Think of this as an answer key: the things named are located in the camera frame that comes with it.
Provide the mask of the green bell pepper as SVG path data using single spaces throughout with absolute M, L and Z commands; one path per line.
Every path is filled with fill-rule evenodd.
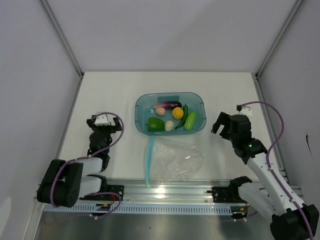
M 165 130 L 165 122 L 157 117 L 148 119 L 147 129 L 149 132 L 159 132 Z

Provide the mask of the light green cucumber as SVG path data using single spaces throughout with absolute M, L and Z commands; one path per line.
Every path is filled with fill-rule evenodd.
M 186 121 L 184 123 L 184 129 L 192 130 L 196 123 L 196 119 L 197 119 L 197 113 L 195 111 L 191 112 L 186 118 Z

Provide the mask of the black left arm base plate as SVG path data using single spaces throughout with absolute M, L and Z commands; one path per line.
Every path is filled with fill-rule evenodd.
M 86 195 L 84 197 L 80 197 L 79 199 L 82 201 L 118 201 L 119 198 L 112 194 L 101 194 L 104 192 L 110 192 L 113 194 L 118 194 L 120 196 L 120 200 L 123 200 L 125 186 L 124 185 L 108 185 L 106 189 L 103 189 L 97 195 Z

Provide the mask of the dark green chili pepper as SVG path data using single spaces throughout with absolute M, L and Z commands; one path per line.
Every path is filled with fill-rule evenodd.
M 182 127 L 185 124 L 187 117 L 188 117 L 188 114 L 189 114 L 189 106 L 187 104 L 185 104 L 183 106 L 183 117 L 182 117 L 180 123 L 174 128 L 175 130 L 179 129 L 180 127 Z

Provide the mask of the blue translucent plastic basin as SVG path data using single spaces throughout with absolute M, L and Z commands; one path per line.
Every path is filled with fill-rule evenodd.
M 156 114 L 156 109 L 154 108 L 157 104 L 162 104 L 166 102 L 179 102 L 183 106 L 188 106 L 188 112 L 196 113 L 195 123 L 193 129 L 187 130 L 184 126 L 173 129 L 170 131 L 166 130 L 157 130 L 157 131 L 149 131 L 148 123 L 149 118 L 157 118 L 162 120 L 163 122 L 167 122 L 169 120 L 174 122 L 174 126 L 177 126 L 181 121 L 179 119 L 174 119 L 172 116 L 171 110 L 166 110 L 165 115 L 159 116 Z M 143 134 L 151 136 L 174 136 L 174 135 L 187 135 L 193 134 L 201 131 L 206 123 L 206 111 L 205 105 L 202 98 L 193 92 L 165 92 L 165 93 L 149 93 L 142 95 L 135 104 L 134 109 L 134 122 L 136 128 Z

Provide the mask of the white egg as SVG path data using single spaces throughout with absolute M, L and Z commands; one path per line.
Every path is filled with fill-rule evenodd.
M 171 131 L 174 129 L 174 122 L 172 120 L 168 120 L 166 123 L 165 123 L 165 131 Z

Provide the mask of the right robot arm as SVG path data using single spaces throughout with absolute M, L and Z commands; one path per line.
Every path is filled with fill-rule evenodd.
M 307 205 L 281 176 L 263 143 L 252 137 L 251 122 L 246 115 L 221 112 L 212 126 L 216 134 L 231 142 L 234 153 L 258 177 L 266 192 L 250 178 L 242 176 L 229 182 L 228 196 L 234 202 L 250 204 L 269 223 L 276 240 L 312 240 L 320 213 L 315 205 Z

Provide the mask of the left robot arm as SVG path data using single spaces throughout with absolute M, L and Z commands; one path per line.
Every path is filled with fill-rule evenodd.
M 53 159 L 38 187 L 36 199 L 53 207 L 73 207 L 78 200 L 116 201 L 117 193 L 108 186 L 102 176 L 110 162 L 110 148 L 117 141 L 112 139 L 116 132 L 124 133 L 122 119 L 114 114 L 97 113 L 87 119 L 92 130 L 89 136 L 87 155 L 71 160 Z

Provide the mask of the clear zip top bag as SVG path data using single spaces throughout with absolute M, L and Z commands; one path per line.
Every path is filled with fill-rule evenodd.
M 188 181 L 204 161 L 205 153 L 198 146 L 153 135 L 144 154 L 145 187 Z

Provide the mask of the orange fruit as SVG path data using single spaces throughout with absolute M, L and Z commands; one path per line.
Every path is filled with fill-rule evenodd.
M 184 116 L 184 110 L 181 107 L 175 107 L 172 112 L 172 117 L 176 120 L 180 120 Z

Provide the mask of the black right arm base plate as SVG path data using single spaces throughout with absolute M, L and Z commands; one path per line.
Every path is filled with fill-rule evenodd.
M 236 203 L 244 204 L 247 203 L 245 200 L 240 198 L 238 188 L 236 187 L 212 187 L 210 190 L 206 191 L 211 194 L 214 203 Z

